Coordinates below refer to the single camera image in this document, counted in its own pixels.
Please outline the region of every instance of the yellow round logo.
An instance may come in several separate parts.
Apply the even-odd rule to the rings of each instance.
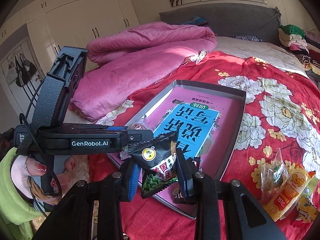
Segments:
[[[151,148],[145,148],[142,151],[142,157],[143,157],[143,159],[145,159],[148,162],[152,161],[156,157],[156,151]]]

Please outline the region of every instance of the red floral bedspread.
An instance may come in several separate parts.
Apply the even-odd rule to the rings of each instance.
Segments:
[[[245,114],[235,150],[223,181],[239,179],[256,197],[261,197],[260,172],[280,148],[287,169],[296,163],[320,176],[320,92],[307,78],[283,72],[259,58],[241,59],[217,51],[196,64],[180,66],[156,84],[129,96],[126,111],[113,118],[124,125],[149,100],[175,79],[230,86],[247,91]],[[101,180],[116,170],[105,155],[89,158],[91,179]],[[319,185],[313,203],[319,208]],[[131,203],[121,203],[124,232],[132,240],[193,239],[195,221],[171,210],[153,198],[142,200],[140,191]],[[290,226],[296,213],[277,225],[289,240],[301,239],[310,225]],[[221,223],[222,239],[225,223]]]

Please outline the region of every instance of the wall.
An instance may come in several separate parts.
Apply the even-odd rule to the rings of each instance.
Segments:
[[[4,133],[10,128],[19,124],[19,117],[0,85],[0,133]]]
[[[250,3],[270,8],[274,8],[277,6],[282,14],[281,22],[283,25],[294,24],[308,31],[316,28],[316,25],[312,21],[310,15],[307,13],[299,0],[267,0],[268,4],[244,0],[215,0],[189,3],[174,8],[171,7],[169,0],[131,0],[131,2],[133,4],[140,24],[160,21],[160,12],[170,11],[176,8],[205,3],[236,2]]]

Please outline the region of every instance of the orange snack package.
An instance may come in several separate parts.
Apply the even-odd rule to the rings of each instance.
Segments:
[[[300,197],[304,188],[315,175],[296,165],[294,172],[268,204],[263,205],[270,217],[277,221]]]

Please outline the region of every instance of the green cloth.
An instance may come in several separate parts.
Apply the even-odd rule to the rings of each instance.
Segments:
[[[12,182],[10,170],[16,150],[12,148],[0,162],[0,230],[9,239],[27,240],[33,237],[30,221],[41,212],[20,196]]]
[[[297,27],[296,25],[292,25],[292,24],[288,24],[286,26],[281,25],[281,29],[284,31],[285,34],[288,34],[288,35],[298,34],[302,38],[304,38],[306,36],[304,31],[302,29],[300,29],[299,27]]]

